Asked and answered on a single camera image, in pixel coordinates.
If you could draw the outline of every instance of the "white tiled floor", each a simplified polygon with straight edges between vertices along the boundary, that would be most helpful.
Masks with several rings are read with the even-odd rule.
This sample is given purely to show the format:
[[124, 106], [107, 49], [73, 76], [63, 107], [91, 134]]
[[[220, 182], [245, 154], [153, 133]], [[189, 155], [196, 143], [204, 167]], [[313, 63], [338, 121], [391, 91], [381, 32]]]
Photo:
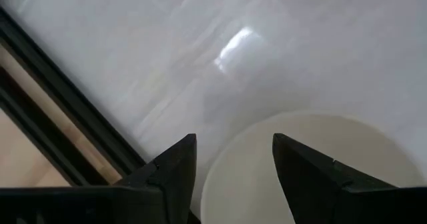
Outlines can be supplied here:
[[427, 0], [1, 0], [146, 158], [211, 162], [284, 111], [349, 115], [427, 177]]

